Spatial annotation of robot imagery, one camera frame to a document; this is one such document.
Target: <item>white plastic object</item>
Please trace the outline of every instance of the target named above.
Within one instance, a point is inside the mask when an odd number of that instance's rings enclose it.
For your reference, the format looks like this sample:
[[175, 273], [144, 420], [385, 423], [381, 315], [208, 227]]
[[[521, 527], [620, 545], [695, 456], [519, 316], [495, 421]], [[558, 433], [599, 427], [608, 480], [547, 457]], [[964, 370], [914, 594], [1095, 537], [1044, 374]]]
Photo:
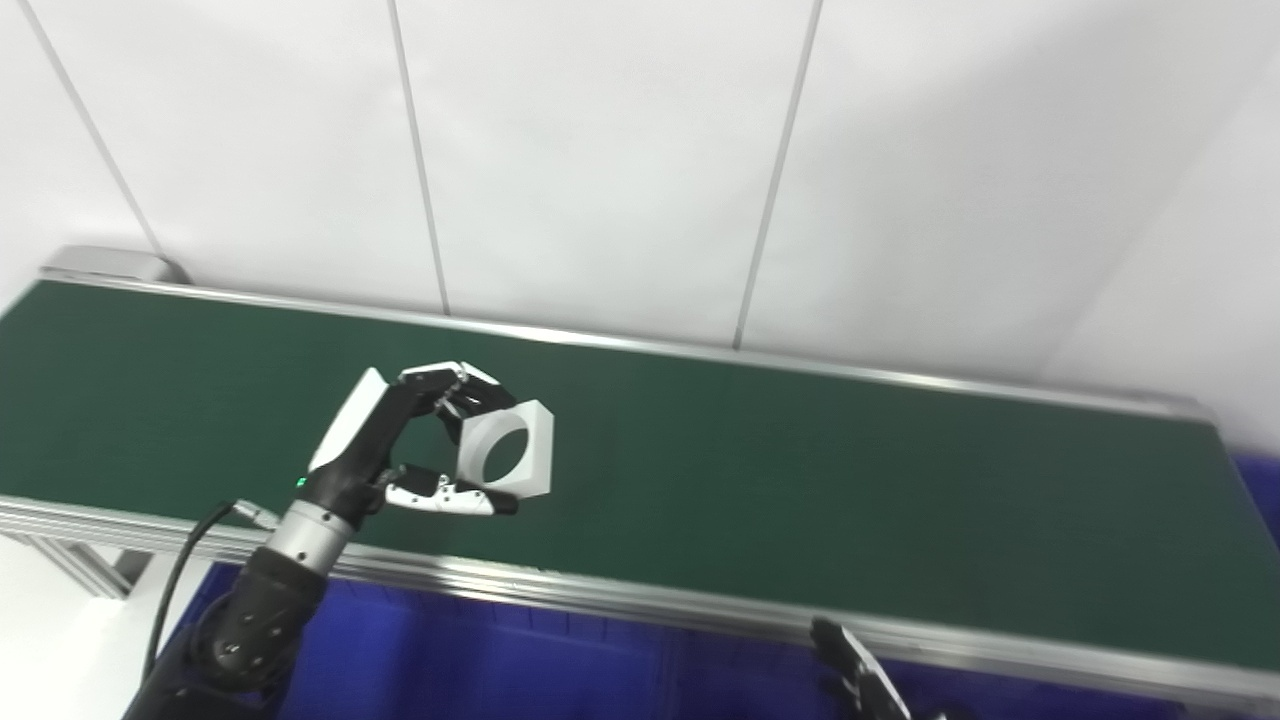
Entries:
[[351, 395], [338, 409], [338, 415], [334, 416], [333, 423], [324, 434], [324, 439], [320, 441], [320, 446], [316, 447], [316, 454], [311, 456], [311, 464], [307, 465], [307, 471], [315, 470], [320, 465], [332, 461], [334, 457], [342, 455], [343, 450], [351, 445], [351, 441], [360, 432], [361, 425], [365, 424], [365, 419], [369, 414], [374, 411], [378, 401], [383, 398], [383, 393], [387, 392], [387, 380], [378, 373], [376, 369], [369, 368], [365, 374], [360, 377], [360, 382], [356, 387], [351, 389]]
[[387, 503], [424, 512], [452, 512], [454, 515], [493, 515], [493, 503], [477, 489], [457, 491], [442, 482], [435, 493], [424, 497], [397, 484], [387, 486]]
[[404, 368], [403, 370], [401, 370], [401, 377], [403, 378], [404, 375], [417, 375], [421, 373], [430, 373], [433, 370], [452, 370], [453, 374], [461, 378], [463, 377], [465, 365], [466, 365], [465, 363], [457, 363], [454, 360], [445, 360], [443, 363], [431, 363], [430, 365], [415, 365], [413, 368]]
[[462, 372], [466, 373], [468, 378], [480, 378], [481, 380], [484, 380], [484, 382], [486, 382], [486, 383], [489, 383], [492, 386], [502, 384], [502, 383], [499, 383], [497, 380], [497, 378], [494, 378], [489, 373], [485, 373], [480, 368], [476, 368], [471, 363], [462, 363]]
[[[529, 432], [525, 454], [509, 473], [492, 483], [484, 482], [484, 462], [498, 441], [517, 430]], [[494, 410], [462, 420], [458, 443], [460, 479], [504, 492], [518, 498], [547, 495], [552, 491], [552, 441], [556, 416], [536, 400], [521, 402], [509, 410]]]

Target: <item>robotic arm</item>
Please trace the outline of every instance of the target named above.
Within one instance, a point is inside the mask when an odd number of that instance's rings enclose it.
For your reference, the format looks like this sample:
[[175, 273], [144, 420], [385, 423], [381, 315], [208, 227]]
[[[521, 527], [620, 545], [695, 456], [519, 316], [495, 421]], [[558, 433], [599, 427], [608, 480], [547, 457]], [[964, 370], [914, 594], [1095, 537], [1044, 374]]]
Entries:
[[[390, 466], [413, 418], [436, 415], [458, 445], [458, 471]], [[485, 483], [484, 460], [515, 429], [524, 457]], [[271, 717], [283, 701], [302, 629], [326, 578], [367, 515], [390, 503], [466, 515], [513, 514], [520, 498], [550, 491], [553, 416], [517, 405], [466, 363], [410, 368], [392, 383], [369, 369], [343, 404], [275, 532], [250, 556], [224, 597], [170, 641], [125, 720]]]

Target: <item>circular hole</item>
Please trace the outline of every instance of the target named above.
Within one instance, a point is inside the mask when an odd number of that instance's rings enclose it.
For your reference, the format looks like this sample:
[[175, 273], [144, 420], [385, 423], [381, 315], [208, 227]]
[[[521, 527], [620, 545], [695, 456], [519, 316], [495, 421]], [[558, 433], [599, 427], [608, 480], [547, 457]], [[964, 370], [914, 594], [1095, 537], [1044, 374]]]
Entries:
[[502, 479], [525, 456], [527, 446], [527, 428], [520, 428], [503, 436], [484, 459], [484, 482], [492, 483]]

